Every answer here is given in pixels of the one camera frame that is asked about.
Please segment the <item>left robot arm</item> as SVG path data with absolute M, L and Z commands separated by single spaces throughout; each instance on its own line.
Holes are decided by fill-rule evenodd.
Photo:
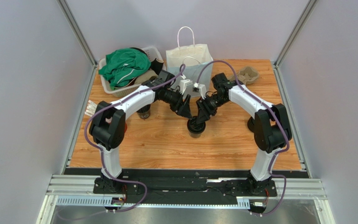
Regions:
M 119 159 L 119 146 L 121 145 L 126 128 L 126 120 L 144 107 L 155 101 L 163 101 L 177 115 L 191 119 L 189 94 L 172 88 L 178 75 L 165 70 L 160 71 L 157 77 L 143 82 L 128 96 L 107 103 L 101 101 L 96 112 L 87 121 L 84 136 L 91 136 L 87 142 L 100 151 L 102 161 L 102 178 L 112 182 L 113 185 L 124 180 L 118 177 L 122 173 Z

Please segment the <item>white paper bag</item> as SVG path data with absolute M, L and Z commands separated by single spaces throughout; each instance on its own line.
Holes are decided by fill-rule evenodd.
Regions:
M 209 65 L 207 68 L 204 68 L 206 64 L 213 61 L 212 56 L 210 55 L 207 44 L 196 44 L 193 39 L 192 44 L 190 45 L 180 45 L 179 43 L 179 34 L 183 29 L 190 29 L 187 26 L 181 27 L 177 33 L 177 47 L 174 49 L 166 50 L 166 68 L 167 71 L 177 75 L 180 70 L 180 66 L 184 64 L 185 70 L 183 75 L 186 78 L 191 79 L 194 83 L 204 84 L 206 90 L 209 91 L 211 76 L 212 76 L 212 65 Z M 179 82 L 181 77 L 176 78 L 172 84 L 172 88 L 179 90 Z M 195 92 L 191 92 L 192 98 L 199 98 L 200 95 Z

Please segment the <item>black cup lid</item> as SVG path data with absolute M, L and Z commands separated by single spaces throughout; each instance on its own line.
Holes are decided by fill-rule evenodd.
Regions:
M 189 119 L 187 121 L 187 129 L 204 132 L 206 129 L 206 123 L 197 123 L 197 118 L 197 116 L 193 116 L 192 119 Z

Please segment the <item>single black coffee cup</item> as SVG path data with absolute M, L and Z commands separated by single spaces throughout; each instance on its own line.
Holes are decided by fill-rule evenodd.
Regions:
M 202 135 L 203 131 L 195 131 L 195 130 L 190 130 L 189 129 L 189 135 L 192 138 L 199 138 Z

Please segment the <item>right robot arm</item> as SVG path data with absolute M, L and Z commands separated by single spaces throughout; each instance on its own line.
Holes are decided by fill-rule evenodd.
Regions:
M 239 105 L 251 116 L 248 128 L 254 134 L 258 151 L 247 183 L 250 190 L 262 191 L 274 176 L 272 168 L 278 155 L 289 150 L 292 131 L 286 107 L 263 100 L 238 79 L 228 80 L 224 73 L 215 75 L 212 82 L 216 91 L 211 95 L 203 93 L 196 101 L 196 124 L 207 122 L 228 102 Z

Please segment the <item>black cup stack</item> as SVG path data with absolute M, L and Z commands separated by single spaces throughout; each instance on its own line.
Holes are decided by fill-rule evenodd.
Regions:
M 141 118 L 141 119 L 148 119 L 151 115 L 151 105 L 146 105 L 142 108 L 140 108 L 137 111 L 137 115 Z

